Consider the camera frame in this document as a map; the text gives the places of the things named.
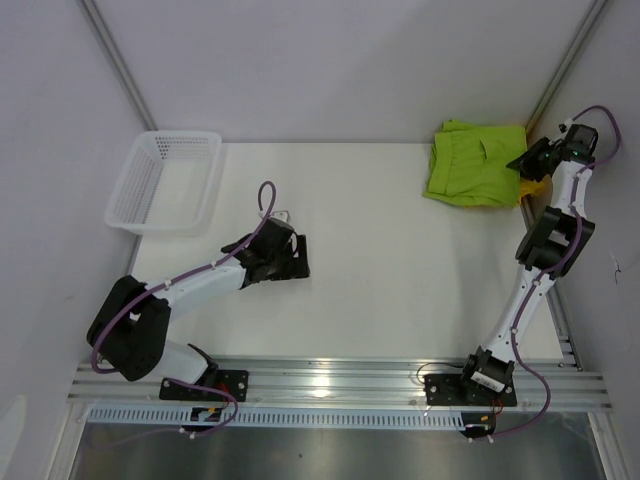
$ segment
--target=white table surface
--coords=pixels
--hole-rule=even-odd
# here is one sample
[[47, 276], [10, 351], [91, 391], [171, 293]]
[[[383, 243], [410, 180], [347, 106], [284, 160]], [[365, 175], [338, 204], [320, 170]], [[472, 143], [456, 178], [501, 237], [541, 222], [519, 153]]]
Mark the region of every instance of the white table surface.
[[[307, 235], [311, 278], [212, 298], [169, 338], [213, 355], [466, 357], [489, 334], [515, 281], [519, 209], [457, 208], [421, 196], [430, 145], [229, 144], [208, 231], [147, 235], [133, 274], [164, 278], [210, 261], [259, 222], [257, 189], [278, 188]], [[171, 188], [161, 182], [160, 189]], [[156, 218], [171, 193], [159, 191]], [[530, 360], [562, 353], [547, 302], [522, 344]]]

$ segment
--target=metal pole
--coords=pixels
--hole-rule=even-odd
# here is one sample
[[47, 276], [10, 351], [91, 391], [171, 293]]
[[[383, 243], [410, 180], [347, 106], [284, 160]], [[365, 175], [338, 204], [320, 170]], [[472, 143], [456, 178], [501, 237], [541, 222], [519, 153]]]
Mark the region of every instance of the metal pole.
[[140, 90], [127, 68], [127, 64], [122, 58], [122, 55], [118, 50], [118, 46], [109, 32], [107, 24], [102, 18], [95, 0], [78, 0], [78, 6], [84, 13], [91, 30], [95, 34], [98, 43], [102, 47], [102, 51], [113, 68], [113, 72], [120, 81], [123, 90], [129, 98], [138, 118], [144, 125], [144, 128], [146, 130], [158, 130], [156, 122], [153, 119], [151, 112], [149, 112], [147, 104], [145, 103], [144, 98], [142, 98]]
[[592, 33], [595, 31], [595, 27], [599, 24], [600, 20], [604, 18], [606, 7], [610, 3], [611, 0], [594, 0], [589, 7], [589, 11], [585, 15], [578, 31], [571, 40], [560, 64], [556, 68], [553, 77], [551, 77], [551, 80], [547, 84], [542, 97], [540, 97], [533, 114], [527, 122], [527, 136], [533, 133], [535, 128], [538, 126], [538, 123], [540, 123], [540, 119], [555, 99], [560, 87], [564, 84], [569, 72], [578, 60], [580, 53], [583, 51], [585, 45], [591, 38]]

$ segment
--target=metal frame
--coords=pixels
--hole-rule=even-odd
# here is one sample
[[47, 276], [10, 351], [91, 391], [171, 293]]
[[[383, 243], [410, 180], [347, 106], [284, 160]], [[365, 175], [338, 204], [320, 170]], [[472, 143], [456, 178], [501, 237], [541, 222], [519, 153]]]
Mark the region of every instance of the metal frame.
[[149, 111], [133, 76], [129, 72], [129, 67], [127, 67], [126, 62], [124, 61], [124, 58], [122, 57], [122, 54], [109, 31], [109, 27], [102, 18], [102, 14], [100, 13], [100, 9], [98, 8], [95, 0], [77, 0], [77, 2], [80, 10], [82, 10], [82, 13], [87, 19], [89, 27], [91, 27], [91, 30], [95, 35], [96, 41], [102, 48], [104, 56], [107, 58], [109, 65], [111, 65], [113, 74], [120, 82], [120, 86], [127, 95], [127, 98], [129, 99], [134, 112], [140, 119], [140, 122], [146, 130], [158, 130], [156, 122], [153, 119], [153, 116], [151, 115], [151, 112]]
[[[157, 130], [155, 120], [95, 0], [77, 1], [142, 125], [147, 130]], [[609, 0], [594, 0], [591, 4], [527, 122], [527, 134], [533, 132], [540, 118], [549, 108], [595, 27], [603, 18], [609, 3]], [[525, 222], [532, 221], [530, 204], [524, 205], [523, 214]], [[131, 271], [135, 261], [139, 242], [140, 237], [136, 240], [128, 263], [128, 271]], [[612, 407], [604, 380], [598, 373], [582, 371], [569, 339], [569, 327], [560, 292], [554, 287], [547, 297], [556, 323], [564, 360], [559, 365], [545, 363], [532, 366], [545, 376], [554, 389], [550, 411], [588, 412], [607, 475], [611, 475], [611, 478], [629, 478], [620, 454], [620, 446], [611, 426], [609, 412]], [[440, 359], [363, 361], [226, 357], [218, 360], [222, 368], [246, 369], [251, 375], [247, 402], [241, 407], [241, 414], [245, 417], [241, 417], [242, 421], [239, 424], [308, 427], [309, 425], [305, 424], [307, 420], [292, 421], [291, 415], [296, 415], [293, 417], [295, 419], [309, 418], [308, 415], [327, 415], [327, 417], [335, 415], [338, 418], [337, 425], [332, 424], [336, 421], [324, 421], [316, 426], [345, 428], [348, 427], [350, 421], [348, 419], [362, 416], [362, 418], [393, 419], [389, 422], [398, 423], [398, 425], [389, 425], [389, 428], [413, 428], [414, 426], [408, 426], [406, 423], [401, 424], [403, 421], [398, 419], [431, 416], [432, 420], [425, 420], [417, 428], [451, 429], [451, 424], [446, 420], [440, 420], [443, 422], [440, 425], [437, 419], [455, 419], [460, 412], [460, 409], [444, 407], [426, 410], [423, 387], [417, 382], [415, 372], [419, 366], [442, 361]], [[451, 371], [447, 368], [428, 368], [427, 370]], [[519, 406], [506, 410], [538, 411], [545, 399], [544, 389], [538, 380], [523, 370], [516, 369], [514, 382], [519, 396]], [[159, 379], [129, 383], [118, 375], [97, 375], [88, 365], [80, 365], [69, 395], [69, 417], [49, 478], [51, 480], [68, 478], [84, 424], [86, 421], [101, 421], [99, 412], [102, 412], [102, 420], [114, 421], [114, 416], [120, 415], [119, 421], [130, 422], [136, 418], [149, 423], [148, 419], [151, 415], [149, 412], [156, 411], [161, 403], [162, 408], [177, 412], [176, 418], [182, 419], [180, 412], [184, 411], [184, 404], [161, 402], [158, 399], [158, 391]], [[450, 421], [454, 426], [458, 425], [456, 420]]]
[[589, 10], [585, 14], [578, 30], [574, 34], [569, 46], [564, 52], [560, 63], [556, 67], [553, 76], [549, 80], [540, 100], [536, 104], [529, 121], [526, 125], [527, 136], [531, 135], [535, 128], [538, 126], [540, 119], [549, 109], [549, 106], [555, 99], [558, 91], [564, 84], [569, 73], [573, 69], [580, 54], [587, 45], [589, 39], [595, 32], [596, 27], [600, 24], [600, 21], [604, 18], [606, 9], [611, 3], [611, 0], [594, 0], [589, 6]]
[[[535, 364], [549, 382], [554, 394], [550, 411], [610, 412], [611, 403], [602, 375], [580, 372], [575, 366], [571, 346], [564, 343], [566, 364]], [[218, 357], [220, 368], [248, 370], [249, 388], [242, 411], [253, 408], [376, 410], [387, 412], [426, 410], [424, 387], [416, 378], [421, 365], [432, 364], [423, 372], [457, 372], [437, 365], [451, 359], [265, 359]], [[69, 393], [71, 403], [216, 405], [210, 402], [169, 402], [158, 397], [160, 377], [127, 382], [120, 375], [98, 375], [89, 364], [78, 367]], [[542, 384], [517, 368], [514, 383], [519, 405], [508, 412], [536, 412], [546, 393]], [[482, 407], [432, 407], [429, 411], [486, 411]]]

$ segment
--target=black mounting bracket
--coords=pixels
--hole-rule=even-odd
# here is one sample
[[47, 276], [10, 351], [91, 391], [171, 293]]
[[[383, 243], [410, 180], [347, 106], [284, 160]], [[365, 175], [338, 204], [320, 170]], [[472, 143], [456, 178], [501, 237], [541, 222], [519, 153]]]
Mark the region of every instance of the black mounting bracket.
[[[246, 370], [219, 370], [217, 366], [209, 367], [195, 383], [201, 387], [216, 388], [227, 391], [239, 402], [247, 400], [249, 390], [249, 372]], [[182, 387], [164, 378], [160, 384], [160, 400], [184, 402], [226, 402], [226, 398], [210, 392]]]
[[424, 375], [424, 390], [427, 405], [434, 407], [495, 407], [500, 400], [505, 407], [518, 405], [513, 381], [502, 393], [488, 395], [477, 388], [471, 388], [459, 373], [429, 373]]

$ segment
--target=yellow cloth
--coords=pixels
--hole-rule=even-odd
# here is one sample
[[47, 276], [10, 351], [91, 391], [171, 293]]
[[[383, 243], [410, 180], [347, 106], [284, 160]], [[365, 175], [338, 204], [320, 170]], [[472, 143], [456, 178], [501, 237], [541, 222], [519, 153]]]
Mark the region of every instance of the yellow cloth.
[[522, 199], [527, 195], [533, 195], [537, 197], [547, 188], [547, 179], [544, 177], [541, 182], [534, 182], [533, 180], [520, 179], [520, 195], [518, 196], [518, 205], [522, 203]]

